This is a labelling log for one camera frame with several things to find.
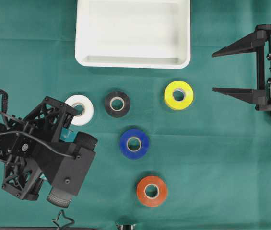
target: hole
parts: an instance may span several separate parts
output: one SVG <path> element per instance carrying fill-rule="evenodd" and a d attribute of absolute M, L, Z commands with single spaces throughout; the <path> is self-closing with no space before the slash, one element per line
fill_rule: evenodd
<path fill-rule="evenodd" d="M 75 108 L 75 110 L 77 110 L 77 115 L 76 116 L 80 116 L 80 115 L 84 114 L 85 107 L 84 107 L 83 104 L 76 103 L 72 107 Z"/>
<path fill-rule="evenodd" d="M 110 107 L 114 111 L 120 111 L 125 107 L 125 102 L 121 97 L 114 97 L 110 101 Z"/>
<path fill-rule="evenodd" d="M 136 152 L 141 148 L 141 141 L 136 137 L 130 138 L 127 142 L 127 146 L 130 151 Z"/>
<path fill-rule="evenodd" d="M 185 93 L 182 89 L 176 89 L 173 92 L 173 97 L 177 102 L 181 102 L 185 98 Z"/>
<path fill-rule="evenodd" d="M 29 181 L 30 176 L 31 176 L 31 173 L 32 173 L 32 171 L 29 171 L 29 172 L 27 172 L 27 173 L 24 175 L 24 178 L 25 178 L 25 182 L 26 182 L 26 183 Z"/>
<path fill-rule="evenodd" d="M 159 195 L 158 187 L 155 184 L 147 185 L 145 189 L 145 194 L 146 196 L 148 196 L 148 198 L 156 198 Z"/>
<path fill-rule="evenodd" d="M 114 100 L 114 101 L 112 102 L 112 107 L 113 107 L 113 109 L 115 109 L 115 110 L 120 110 L 120 109 L 122 108 L 122 106 L 123 106 L 123 103 L 122 103 L 122 101 L 119 100 L 119 99 L 116 99 L 116 100 Z"/>

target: yellow tape roll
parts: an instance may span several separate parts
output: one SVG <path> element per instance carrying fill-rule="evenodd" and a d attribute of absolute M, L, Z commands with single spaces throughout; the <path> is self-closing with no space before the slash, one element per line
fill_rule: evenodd
<path fill-rule="evenodd" d="M 181 91 L 184 95 L 182 101 L 177 101 L 174 98 L 174 92 Z M 173 81 L 170 83 L 164 92 L 164 100 L 166 105 L 173 110 L 183 110 L 189 107 L 194 99 L 194 92 L 189 84 L 184 81 Z"/>

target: black tape roll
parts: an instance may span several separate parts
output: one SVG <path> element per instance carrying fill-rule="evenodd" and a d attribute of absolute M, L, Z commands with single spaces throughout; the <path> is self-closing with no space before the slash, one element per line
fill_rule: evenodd
<path fill-rule="evenodd" d="M 123 103 L 123 106 L 119 110 L 115 110 L 112 107 L 112 102 L 115 100 L 121 100 Z M 130 98 L 124 93 L 124 92 L 111 92 L 108 94 L 108 96 L 105 97 L 105 109 L 108 114 L 110 114 L 112 117 L 122 117 L 126 115 L 130 109 Z"/>

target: tape roll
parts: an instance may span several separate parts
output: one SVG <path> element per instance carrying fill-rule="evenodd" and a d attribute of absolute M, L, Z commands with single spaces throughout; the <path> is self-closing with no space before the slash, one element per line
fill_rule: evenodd
<path fill-rule="evenodd" d="M 150 197 L 146 193 L 148 186 L 153 185 L 157 189 L 154 197 Z M 139 201 L 147 207 L 158 207 L 167 197 L 167 187 L 164 181 L 157 176 L 147 176 L 141 179 L 136 188 L 136 194 Z"/>
<path fill-rule="evenodd" d="M 119 109 L 113 108 L 112 103 L 115 100 L 120 100 L 122 102 L 122 107 Z M 130 110 L 130 98 L 124 92 L 111 92 L 105 97 L 105 109 L 106 112 L 112 117 L 123 117 Z"/>
<path fill-rule="evenodd" d="M 132 150 L 128 146 L 128 142 L 132 139 L 136 139 L 140 143 L 140 147 L 137 150 Z M 146 134 L 142 131 L 130 129 L 120 137 L 119 147 L 125 157 L 136 160 L 146 154 L 149 147 L 149 140 Z"/>
<path fill-rule="evenodd" d="M 180 91 L 183 93 L 183 99 L 177 101 L 174 98 L 174 92 Z M 164 100 L 166 105 L 173 110 L 183 110 L 189 107 L 194 99 L 192 87 L 184 81 L 173 81 L 170 83 L 164 92 Z"/>
<path fill-rule="evenodd" d="M 94 106 L 87 97 L 83 95 L 73 95 L 68 98 L 65 103 L 71 107 L 76 107 L 78 105 L 83 107 L 83 112 L 74 116 L 71 123 L 76 126 L 82 126 L 90 122 L 94 115 Z"/>

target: screw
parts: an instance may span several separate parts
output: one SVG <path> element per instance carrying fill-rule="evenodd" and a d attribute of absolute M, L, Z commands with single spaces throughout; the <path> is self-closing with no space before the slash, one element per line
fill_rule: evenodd
<path fill-rule="evenodd" d="M 22 151 L 22 152 L 26 152 L 26 151 L 28 150 L 28 148 L 29 148 L 28 144 L 24 144 L 24 145 L 22 145 L 22 147 L 21 147 L 21 151 Z"/>
<path fill-rule="evenodd" d="M 67 177 L 65 178 L 65 184 L 69 184 L 70 183 L 70 179 Z"/>
<path fill-rule="evenodd" d="M 267 54 L 266 59 L 267 59 L 268 61 L 271 61 L 271 54 Z"/>

